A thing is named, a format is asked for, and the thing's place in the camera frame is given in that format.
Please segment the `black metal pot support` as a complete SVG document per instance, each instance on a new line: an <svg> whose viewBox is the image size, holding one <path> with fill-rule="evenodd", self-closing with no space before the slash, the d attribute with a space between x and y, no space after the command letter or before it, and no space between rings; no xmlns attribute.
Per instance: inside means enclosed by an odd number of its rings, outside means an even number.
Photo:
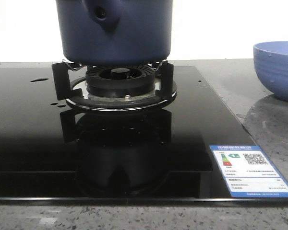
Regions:
<svg viewBox="0 0 288 230"><path fill-rule="evenodd" d="M122 98L101 97L87 91L86 78L70 81L68 72L78 71L83 66L77 63L61 62L52 65L56 96L65 100L70 107L87 111L124 112L152 107L162 107L172 103L177 96L177 85L173 80L174 66L167 61L146 64L155 72L155 88L138 96L125 95ZM87 70L96 66L87 66Z"/></svg>

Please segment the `light blue ribbed bowl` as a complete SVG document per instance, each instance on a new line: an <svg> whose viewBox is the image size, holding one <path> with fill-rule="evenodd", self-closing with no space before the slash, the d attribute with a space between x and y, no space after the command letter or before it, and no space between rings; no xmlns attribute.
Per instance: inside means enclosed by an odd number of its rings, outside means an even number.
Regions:
<svg viewBox="0 0 288 230"><path fill-rule="evenodd" d="M256 75L276 98L288 102L288 41L270 41L253 46Z"/></svg>

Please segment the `dark blue cooking pot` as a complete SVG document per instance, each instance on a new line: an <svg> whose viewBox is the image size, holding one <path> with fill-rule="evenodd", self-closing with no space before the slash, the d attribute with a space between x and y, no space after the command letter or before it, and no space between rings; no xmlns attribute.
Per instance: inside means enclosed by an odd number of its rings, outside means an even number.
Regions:
<svg viewBox="0 0 288 230"><path fill-rule="evenodd" d="M170 54L171 0L58 0L56 6L69 61L124 66Z"/></svg>

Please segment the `black glass gas stove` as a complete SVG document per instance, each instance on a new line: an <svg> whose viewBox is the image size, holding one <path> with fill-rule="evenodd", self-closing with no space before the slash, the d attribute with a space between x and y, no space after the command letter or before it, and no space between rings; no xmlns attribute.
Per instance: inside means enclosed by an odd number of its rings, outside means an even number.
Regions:
<svg viewBox="0 0 288 230"><path fill-rule="evenodd" d="M196 68L176 100L122 115L59 102L49 68L0 68L0 204L288 206L237 198L211 145L256 145Z"/></svg>

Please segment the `blue energy label sticker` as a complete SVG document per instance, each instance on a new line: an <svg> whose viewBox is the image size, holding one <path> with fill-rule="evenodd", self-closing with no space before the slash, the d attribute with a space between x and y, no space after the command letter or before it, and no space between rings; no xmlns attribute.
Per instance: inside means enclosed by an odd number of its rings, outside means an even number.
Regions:
<svg viewBox="0 0 288 230"><path fill-rule="evenodd" d="M211 145L230 195L237 198L288 198L288 182L259 146Z"/></svg>

